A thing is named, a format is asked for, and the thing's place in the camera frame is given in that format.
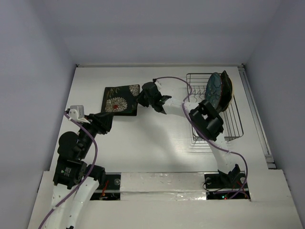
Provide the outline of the blue round plate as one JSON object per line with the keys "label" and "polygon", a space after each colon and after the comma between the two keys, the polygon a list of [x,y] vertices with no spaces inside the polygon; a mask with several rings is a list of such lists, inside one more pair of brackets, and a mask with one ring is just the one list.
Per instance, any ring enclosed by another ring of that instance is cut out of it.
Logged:
{"label": "blue round plate", "polygon": [[219,73],[213,73],[206,85],[205,99],[217,110],[222,95],[222,79]]}

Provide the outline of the cream bird round plate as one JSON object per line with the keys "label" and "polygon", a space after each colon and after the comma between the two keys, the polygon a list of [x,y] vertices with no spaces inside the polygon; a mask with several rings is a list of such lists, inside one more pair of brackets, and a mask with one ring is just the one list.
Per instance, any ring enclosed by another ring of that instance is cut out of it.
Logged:
{"label": "cream bird round plate", "polygon": [[231,88],[232,88],[232,92],[231,92],[231,100],[230,100],[229,104],[231,104],[231,102],[234,99],[234,83],[233,82],[231,82]]}

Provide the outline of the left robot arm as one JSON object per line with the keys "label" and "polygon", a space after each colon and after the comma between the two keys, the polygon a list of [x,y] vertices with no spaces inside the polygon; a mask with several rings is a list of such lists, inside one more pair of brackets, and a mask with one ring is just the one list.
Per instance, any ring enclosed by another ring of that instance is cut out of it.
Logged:
{"label": "left robot arm", "polygon": [[80,129],[65,132],[59,138],[51,209],[41,229],[76,228],[95,190],[107,184],[105,168],[96,165],[95,137],[110,132],[113,114],[80,115],[70,108],[64,115]]}

